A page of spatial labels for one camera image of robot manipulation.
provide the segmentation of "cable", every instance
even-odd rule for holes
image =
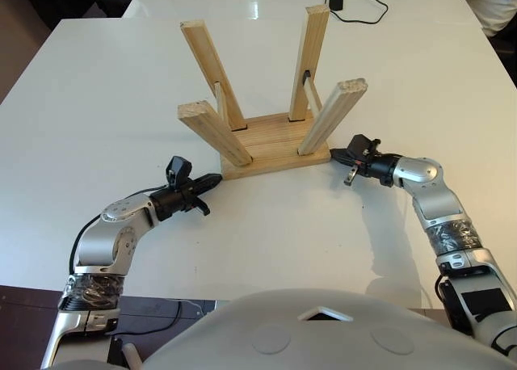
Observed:
[[[182,299],[182,300],[176,300],[176,299],[165,299],[167,301],[179,301],[179,302],[185,302],[185,303],[188,303],[190,305],[194,305],[200,312],[201,312],[201,317],[204,317],[204,312],[203,312],[203,307],[201,307],[201,305],[199,304],[196,304],[194,301],[190,301],[190,300],[185,300],[185,299]]]
[[[151,191],[161,190],[162,188],[165,188],[165,187],[167,187],[166,184],[164,184],[164,185],[162,185],[160,187],[152,187],[152,188],[146,188],[144,190],[139,190],[137,192],[133,192],[130,196],[126,196],[125,199],[130,198],[131,196],[138,195],[138,194],[143,194],[144,192],[151,192]],[[69,274],[72,275],[74,273],[75,253],[76,253],[76,251],[78,249],[79,241],[81,240],[82,235],[84,234],[85,231],[88,230],[88,228],[90,226],[92,226],[94,224],[94,222],[98,221],[99,218],[100,218],[100,214],[95,216],[94,218],[92,218],[91,221],[89,221],[88,223],[86,223],[82,227],[81,231],[79,231],[79,234],[75,238],[74,245],[72,246],[72,250],[70,251],[70,257],[69,257],[69,261],[68,261],[68,271],[69,271]]]
[[[176,309],[176,314],[174,316],[174,319],[172,319],[172,321],[168,325],[166,325],[162,328],[157,328],[156,330],[149,330],[149,331],[142,331],[142,332],[139,332],[139,331],[115,332],[114,334],[111,334],[110,336],[115,336],[115,335],[140,336],[140,335],[154,334],[156,332],[169,330],[171,327],[173,327],[179,321],[179,317],[181,316],[181,310],[182,310],[181,301],[178,301],[178,308]]]
[[[375,25],[375,24],[379,23],[383,17],[385,17],[385,14],[388,13],[388,9],[389,9],[388,4],[385,4],[381,0],[375,0],[375,1],[378,2],[379,4],[381,4],[385,8],[385,11],[382,13],[382,15],[380,15],[379,19],[377,19],[376,21],[346,20],[334,11],[330,11],[330,13],[332,15],[336,16],[339,20],[343,21],[344,23],[361,23],[361,24]]]
[[[436,293],[436,296],[438,297],[438,299],[443,303],[443,298],[442,298],[442,295],[439,294],[439,282],[442,280],[443,276],[442,275],[439,275],[438,276],[438,279],[436,279],[435,281],[435,293]]]

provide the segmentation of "black clamp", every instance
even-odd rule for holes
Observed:
[[[210,213],[210,208],[198,196],[213,189],[222,180],[220,174],[206,174],[195,180],[188,176],[192,164],[180,156],[174,156],[166,168],[169,185],[151,194],[157,218],[160,221],[172,216],[177,211],[188,212],[198,208],[203,215]]]
[[[380,140],[370,140],[362,134],[355,135],[347,148],[331,149],[330,156],[337,162],[351,166],[344,183],[352,184],[355,176],[379,179],[386,187],[393,185],[393,171],[397,165],[399,154],[382,154],[377,151]]]

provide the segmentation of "wall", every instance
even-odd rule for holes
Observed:
[[[28,0],[0,0],[0,102],[49,34]]]

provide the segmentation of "floor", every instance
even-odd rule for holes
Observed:
[[[33,370],[40,367],[57,313],[60,292],[0,286],[0,356],[2,368]],[[120,335],[123,343],[134,343],[143,360],[163,344],[214,310],[215,301],[184,301],[179,321],[169,330],[143,336]],[[147,331],[167,326],[177,301],[122,296],[118,331]],[[449,326],[442,309],[413,309]]]

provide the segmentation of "black cable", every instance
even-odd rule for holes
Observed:
[[[111,334],[111,336],[115,336],[115,335],[140,336],[140,335],[154,334],[155,332],[169,330],[171,327],[173,327],[179,321],[179,317],[181,315],[181,310],[182,310],[181,301],[178,301],[178,309],[176,309],[176,314],[174,316],[174,319],[172,319],[172,321],[165,327],[157,328],[156,330],[149,330],[149,331],[142,331],[142,332],[140,332],[140,331],[115,332],[114,334]]]
[[[443,276],[442,275],[439,275],[438,276],[438,279],[436,279],[435,281],[435,293],[436,293],[436,296],[438,297],[438,299],[443,303],[443,298],[442,298],[442,295],[439,294],[439,283],[440,281],[442,280]]]
[[[160,187],[152,187],[152,188],[146,188],[145,190],[139,190],[137,192],[134,192],[132,193],[130,196],[126,196],[125,199],[127,198],[130,198],[131,196],[135,196],[135,195],[138,195],[138,194],[143,194],[144,192],[151,192],[151,191],[156,191],[156,190],[160,190],[162,188],[165,188],[167,187],[166,184],[160,186]],[[78,249],[78,245],[79,245],[79,241],[81,240],[81,237],[82,235],[84,234],[84,232],[94,224],[94,222],[98,221],[100,218],[100,214],[95,216],[94,218],[91,219],[91,221],[89,221],[88,223],[86,223],[81,231],[79,231],[79,234],[77,235],[77,237],[75,238],[75,241],[74,241],[74,245],[72,246],[72,250],[70,251],[70,257],[69,257],[69,261],[68,261],[68,271],[69,271],[69,274],[73,274],[74,273],[74,260],[75,260],[75,253]]]
[[[338,15],[334,11],[330,11],[330,13],[332,15],[336,16],[339,20],[343,21],[344,23],[361,23],[361,24],[374,25],[374,24],[379,23],[382,20],[382,18],[385,17],[385,14],[388,13],[388,9],[389,9],[388,4],[385,4],[381,0],[375,0],[375,1],[378,2],[379,4],[381,4],[385,8],[385,11],[382,13],[382,15],[380,15],[379,19],[377,19],[376,21],[346,20],[346,19],[342,18],[340,15]]]

